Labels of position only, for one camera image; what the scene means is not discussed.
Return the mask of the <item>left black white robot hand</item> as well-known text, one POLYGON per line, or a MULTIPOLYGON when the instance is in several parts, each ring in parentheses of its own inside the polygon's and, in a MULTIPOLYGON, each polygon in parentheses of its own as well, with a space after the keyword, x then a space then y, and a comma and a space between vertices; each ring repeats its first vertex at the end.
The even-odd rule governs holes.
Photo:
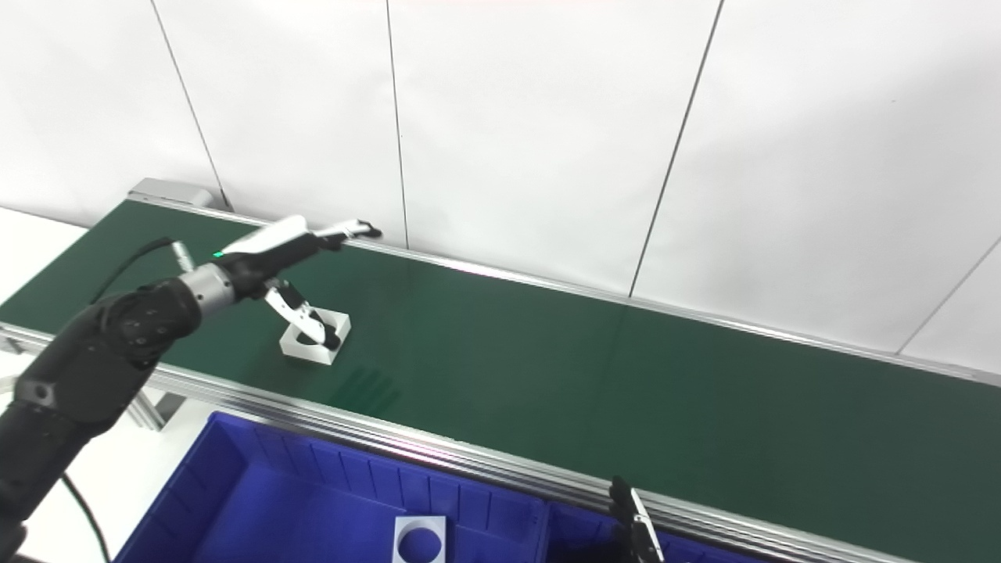
POLYGON ((335 325, 326 324, 293 285, 278 276, 322 250, 338 252, 346 240, 354 238, 379 239, 382 229, 369 221, 349 220, 314 231, 304 217, 290 215, 229 243, 215 253, 213 262, 228 275, 236 299, 264 299, 300 332, 297 343, 336 352, 343 339, 336 334, 335 325))

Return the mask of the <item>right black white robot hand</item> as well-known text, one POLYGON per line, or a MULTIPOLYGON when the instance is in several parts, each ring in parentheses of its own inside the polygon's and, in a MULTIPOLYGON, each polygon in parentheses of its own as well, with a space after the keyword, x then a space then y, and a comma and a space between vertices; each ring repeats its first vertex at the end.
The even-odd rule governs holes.
POLYGON ((614 535, 619 543, 618 562, 665 562, 653 520, 639 492, 622 476, 615 475, 608 496, 608 510, 616 520, 614 535))

